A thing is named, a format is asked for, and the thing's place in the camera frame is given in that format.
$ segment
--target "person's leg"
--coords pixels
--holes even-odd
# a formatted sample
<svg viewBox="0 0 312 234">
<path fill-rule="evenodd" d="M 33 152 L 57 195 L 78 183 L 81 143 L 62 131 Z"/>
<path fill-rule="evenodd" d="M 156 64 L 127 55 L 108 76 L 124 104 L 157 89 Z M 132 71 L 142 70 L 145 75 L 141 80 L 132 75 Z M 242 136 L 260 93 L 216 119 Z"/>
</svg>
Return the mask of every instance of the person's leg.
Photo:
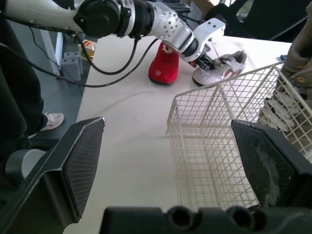
<svg viewBox="0 0 312 234">
<path fill-rule="evenodd" d="M 30 149 L 26 121 L 0 66 L 0 162 L 16 150 Z"/>
<path fill-rule="evenodd" d="M 0 41 L 26 57 L 9 23 L 0 20 L 0 29 Z M 4 49 L 1 50 L 0 64 L 9 90 L 26 121 L 28 135 L 39 132 L 46 125 L 47 117 L 42 114 L 43 99 L 36 73 L 30 65 Z"/>
</svg>

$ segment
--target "sneaker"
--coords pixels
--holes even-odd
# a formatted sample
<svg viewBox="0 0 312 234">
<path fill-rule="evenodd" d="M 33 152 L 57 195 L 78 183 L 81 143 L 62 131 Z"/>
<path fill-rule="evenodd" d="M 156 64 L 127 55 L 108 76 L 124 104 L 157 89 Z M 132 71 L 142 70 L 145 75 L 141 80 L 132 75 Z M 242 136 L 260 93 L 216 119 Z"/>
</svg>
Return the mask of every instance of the sneaker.
<svg viewBox="0 0 312 234">
<path fill-rule="evenodd" d="M 45 114 L 45 116 L 47 116 L 48 122 L 45 125 L 45 127 L 40 130 L 40 132 L 56 129 L 64 122 L 64 115 L 61 113 Z M 29 139 L 33 138 L 37 134 L 38 133 L 35 133 L 35 134 L 29 136 Z"/>
<path fill-rule="evenodd" d="M 176 79 L 178 68 L 179 55 L 162 42 L 150 66 L 148 77 L 154 83 L 171 85 Z"/>
<path fill-rule="evenodd" d="M 204 86 L 236 76 L 244 70 L 246 60 L 247 55 L 242 51 L 223 55 L 214 60 L 216 66 L 213 70 L 205 71 L 198 67 L 193 73 L 193 81 L 198 86 Z"/>
</svg>

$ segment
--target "red sneaker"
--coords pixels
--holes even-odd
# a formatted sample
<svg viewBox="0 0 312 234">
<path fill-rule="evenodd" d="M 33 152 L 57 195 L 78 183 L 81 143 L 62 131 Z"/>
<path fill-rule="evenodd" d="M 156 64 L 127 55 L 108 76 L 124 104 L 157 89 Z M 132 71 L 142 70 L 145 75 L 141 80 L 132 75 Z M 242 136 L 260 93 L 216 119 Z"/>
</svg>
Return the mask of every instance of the red sneaker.
<svg viewBox="0 0 312 234">
<path fill-rule="evenodd" d="M 154 83 L 171 85 L 176 79 L 178 68 L 179 55 L 170 47 L 161 43 L 150 66 L 148 77 Z"/>
</svg>

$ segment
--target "wire basket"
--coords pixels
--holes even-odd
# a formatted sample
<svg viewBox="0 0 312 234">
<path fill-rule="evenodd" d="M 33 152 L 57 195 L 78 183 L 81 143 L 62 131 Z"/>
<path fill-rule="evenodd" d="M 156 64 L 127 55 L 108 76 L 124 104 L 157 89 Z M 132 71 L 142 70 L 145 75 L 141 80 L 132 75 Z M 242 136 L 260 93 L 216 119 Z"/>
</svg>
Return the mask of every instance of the wire basket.
<svg viewBox="0 0 312 234">
<path fill-rule="evenodd" d="M 265 99 L 278 99 L 282 88 L 300 109 L 285 109 L 295 126 L 283 135 L 308 160 L 312 148 L 312 111 L 278 69 L 281 63 L 260 68 L 213 85 L 177 95 L 169 118 L 167 135 L 175 165 L 178 202 L 190 209 L 239 205 L 258 201 L 245 176 L 231 130 L 231 120 L 268 124 L 261 117 Z"/>
</svg>

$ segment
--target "white shoe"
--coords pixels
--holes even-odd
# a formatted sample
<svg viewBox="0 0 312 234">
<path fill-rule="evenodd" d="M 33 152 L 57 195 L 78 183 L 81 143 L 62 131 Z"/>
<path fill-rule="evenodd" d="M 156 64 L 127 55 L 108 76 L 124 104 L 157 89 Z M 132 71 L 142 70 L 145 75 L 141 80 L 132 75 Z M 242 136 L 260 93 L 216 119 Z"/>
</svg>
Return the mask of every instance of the white shoe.
<svg viewBox="0 0 312 234">
<path fill-rule="evenodd" d="M 40 130 L 40 132 L 56 129 L 64 122 L 64 115 L 61 113 L 45 114 L 45 116 L 47 116 L 48 122 L 46 126 Z M 37 134 L 38 133 L 29 136 L 29 139 L 33 138 Z"/>
<path fill-rule="evenodd" d="M 198 67 L 193 73 L 193 81 L 198 86 L 204 86 L 236 76 L 244 70 L 246 60 L 247 55 L 242 51 L 223 55 L 214 60 L 216 66 L 213 70 L 205 71 Z"/>
</svg>

